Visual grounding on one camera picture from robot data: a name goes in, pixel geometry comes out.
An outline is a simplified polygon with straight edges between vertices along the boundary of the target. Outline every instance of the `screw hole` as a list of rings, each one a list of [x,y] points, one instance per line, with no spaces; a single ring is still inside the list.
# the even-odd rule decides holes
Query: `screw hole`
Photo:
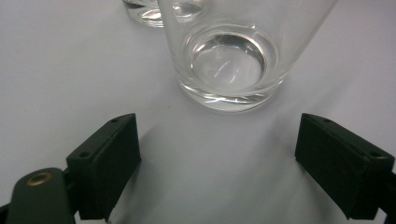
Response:
[[[52,173],[50,172],[43,172],[37,175],[30,177],[26,184],[30,187],[42,185],[45,182],[49,181],[52,178]]]
[[[81,154],[79,154],[79,156],[80,156],[81,158],[86,158],[86,157],[88,157],[89,155],[90,155],[89,152],[81,152]]]

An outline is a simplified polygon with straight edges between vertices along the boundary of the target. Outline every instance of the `clear drinking glass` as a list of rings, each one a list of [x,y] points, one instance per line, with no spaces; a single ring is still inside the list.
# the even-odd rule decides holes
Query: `clear drinking glass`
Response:
[[[122,0],[130,18],[152,27],[163,27],[157,0]]]
[[[220,111],[261,105],[336,1],[159,0],[181,89]]]

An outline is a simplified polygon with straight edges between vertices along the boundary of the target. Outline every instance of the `brass insert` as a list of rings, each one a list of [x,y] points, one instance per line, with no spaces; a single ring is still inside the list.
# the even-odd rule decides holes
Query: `brass insert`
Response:
[[[39,173],[39,174],[36,174],[36,175],[30,177],[27,180],[26,184],[31,187],[38,186],[38,185],[42,185],[45,182],[49,181],[51,178],[52,178],[52,173],[43,172],[43,173]]]

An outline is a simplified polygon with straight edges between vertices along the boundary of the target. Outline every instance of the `glass base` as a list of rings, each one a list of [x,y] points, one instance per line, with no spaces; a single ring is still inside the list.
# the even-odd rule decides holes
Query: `glass base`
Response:
[[[163,18],[156,1],[122,0],[122,2],[131,19],[147,26],[163,27]]]
[[[277,85],[272,88],[268,88],[265,91],[256,92],[250,95],[244,96],[227,96],[215,94],[201,90],[199,87],[192,85],[189,81],[183,82],[177,80],[180,88],[196,103],[203,105],[204,107],[218,110],[221,112],[244,112],[249,111],[262,105],[268,100],[275,92],[277,87],[282,81],[279,81]]]
[[[265,102],[283,80],[276,75],[276,46],[253,26],[218,23],[186,39],[177,79],[205,107],[241,112]]]

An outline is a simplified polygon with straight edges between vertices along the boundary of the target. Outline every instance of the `white table surface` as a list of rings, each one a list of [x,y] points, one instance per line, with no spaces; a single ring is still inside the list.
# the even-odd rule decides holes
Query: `white table surface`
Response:
[[[182,94],[163,29],[131,21],[121,0],[2,0],[0,204],[136,113],[143,161],[113,224],[383,223],[381,211],[347,221],[294,149],[306,112],[396,155],[395,42],[395,0],[341,0],[273,98],[224,115]]]

